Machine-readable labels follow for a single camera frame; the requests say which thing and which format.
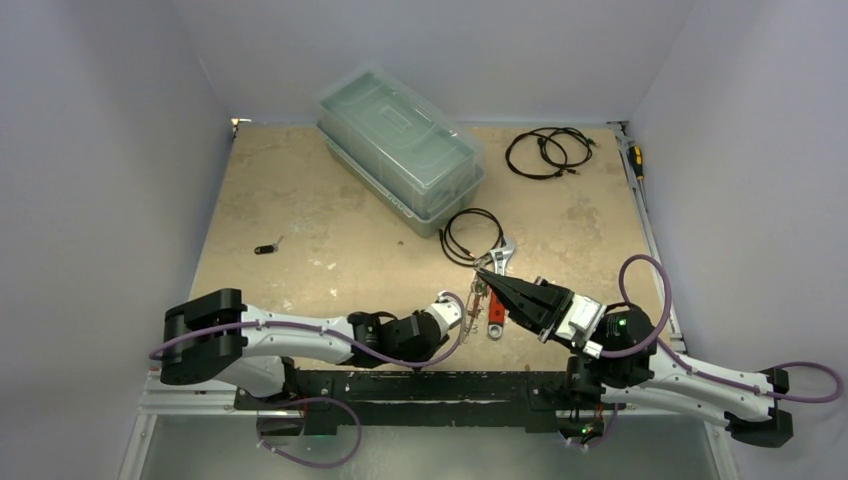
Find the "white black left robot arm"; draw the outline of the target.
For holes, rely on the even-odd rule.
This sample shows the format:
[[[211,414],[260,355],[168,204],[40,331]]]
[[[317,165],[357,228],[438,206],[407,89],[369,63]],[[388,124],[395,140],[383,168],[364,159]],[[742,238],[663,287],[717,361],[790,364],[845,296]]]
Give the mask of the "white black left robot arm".
[[[447,359],[459,346],[451,337],[466,315],[462,300],[441,292],[429,306],[399,318],[353,312],[316,318],[275,313],[224,288],[172,307],[163,342],[149,357],[172,386],[216,380],[284,409],[297,399],[296,358],[373,369],[419,369]]]

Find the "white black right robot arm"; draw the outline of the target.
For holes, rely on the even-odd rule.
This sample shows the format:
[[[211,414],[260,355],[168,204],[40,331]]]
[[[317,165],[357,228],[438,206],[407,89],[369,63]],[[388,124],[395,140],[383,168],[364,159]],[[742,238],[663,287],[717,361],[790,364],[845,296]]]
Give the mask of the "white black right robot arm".
[[[747,445],[778,448],[794,435],[777,397],[789,388],[781,368],[742,372],[691,359],[652,337],[637,305],[605,305],[565,287],[482,270],[478,274],[507,316],[542,343],[571,356],[556,399],[574,407],[641,404],[691,415]]]

